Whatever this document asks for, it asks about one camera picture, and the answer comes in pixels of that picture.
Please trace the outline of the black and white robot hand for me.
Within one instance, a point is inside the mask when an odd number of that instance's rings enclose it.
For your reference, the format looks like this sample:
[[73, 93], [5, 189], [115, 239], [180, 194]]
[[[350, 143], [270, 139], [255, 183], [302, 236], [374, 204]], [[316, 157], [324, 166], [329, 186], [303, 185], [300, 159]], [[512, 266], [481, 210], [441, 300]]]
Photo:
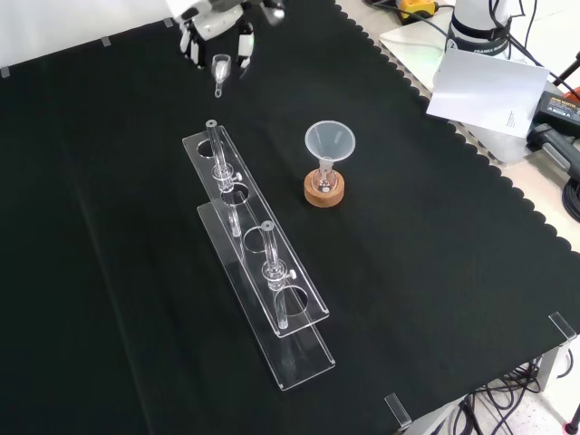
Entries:
[[166, 2], [172, 18], [182, 33], [179, 49], [197, 68], [206, 67], [207, 42], [236, 28], [238, 34], [237, 65], [243, 73], [251, 63], [255, 35], [245, 13], [258, 5], [271, 25], [285, 19], [283, 1], [207, 1], [169, 0]]

